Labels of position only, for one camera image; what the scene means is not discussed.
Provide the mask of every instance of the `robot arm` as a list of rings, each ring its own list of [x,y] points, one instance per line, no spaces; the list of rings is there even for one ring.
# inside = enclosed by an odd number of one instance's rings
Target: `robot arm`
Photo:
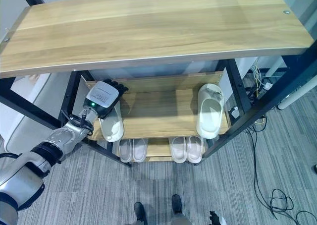
[[[65,126],[0,171],[0,225],[17,224],[17,211],[30,207],[41,195],[45,188],[42,179],[52,166],[94,130],[95,120],[105,118],[127,90],[111,80],[97,82],[78,116],[67,116]]]

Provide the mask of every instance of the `wooden shelf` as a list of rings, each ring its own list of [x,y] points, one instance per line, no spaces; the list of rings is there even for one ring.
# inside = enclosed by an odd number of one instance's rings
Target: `wooden shelf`
[[[117,156],[120,156],[118,148],[113,149]],[[145,162],[168,162],[173,161],[168,138],[150,138],[147,148]]]
[[[124,124],[123,138],[158,138],[197,135],[197,94],[199,88],[206,83],[216,83],[221,74],[202,73],[194,75],[181,75],[169,77],[151,77],[130,80],[118,80],[119,83],[129,85],[131,92],[124,94],[120,100],[121,115]],[[136,90],[148,90],[148,85],[140,83],[152,82],[161,87],[158,82],[174,82],[174,85],[165,85],[164,91],[135,92]],[[229,128],[230,122],[225,112],[222,115],[220,134],[224,134]],[[94,133],[89,139],[103,140],[100,123],[94,124]]]
[[[313,39],[283,0],[63,0],[27,7],[0,78],[301,54]]]

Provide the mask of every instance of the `black shoe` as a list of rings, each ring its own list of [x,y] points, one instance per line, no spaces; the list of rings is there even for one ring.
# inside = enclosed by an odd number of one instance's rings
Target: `black shoe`
[[[134,204],[134,213],[138,221],[146,221],[146,214],[143,205],[140,202]]]
[[[172,197],[172,208],[174,214],[182,213],[182,200],[180,199],[178,194],[174,194]]]

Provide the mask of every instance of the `gray carpet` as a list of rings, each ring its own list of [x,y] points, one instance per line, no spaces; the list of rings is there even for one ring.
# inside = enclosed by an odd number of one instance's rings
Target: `gray carpet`
[[[294,211],[317,214],[317,94],[306,94],[283,111],[268,114],[259,133],[257,156],[261,188],[284,190]],[[0,160],[0,168],[10,159]],[[140,163],[126,168],[81,147],[45,179],[46,189],[33,206],[19,213],[20,225],[124,225],[135,220],[133,204],[141,201],[150,225],[171,220],[171,197],[178,193],[194,225],[209,224],[209,210],[228,225],[289,225],[272,214],[253,192],[253,157],[246,133],[208,158],[202,165],[174,162]],[[316,224],[302,216],[302,224]]]

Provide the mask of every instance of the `white slipper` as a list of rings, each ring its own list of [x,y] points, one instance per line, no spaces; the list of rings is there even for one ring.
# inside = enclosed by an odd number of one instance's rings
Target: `white slipper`
[[[124,133],[123,122],[120,111],[120,101],[116,103],[112,111],[105,119],[99,118],[101,132],[108,142],[116,142],[120,140]]]
[[[185,162],[187,158],[185,137],[170,137],[168,141],[174,161],[176,163]]]
[[[186,137],[187,160],[191,163],[198,163],[203,157],[204,140],[198,136]]]
[[[143,162],[147,156],[148,139],[133,139],[133,159],[135,162]]]
[[[198,92],[196,130],[204,138],[212,139],[219,134],[224,97],[214,84],[203,85]]]
[[[133,159],[133,147],[131,139],[121,139],[115,142],[119,148],[120,160],[122,162],[130,162]]]

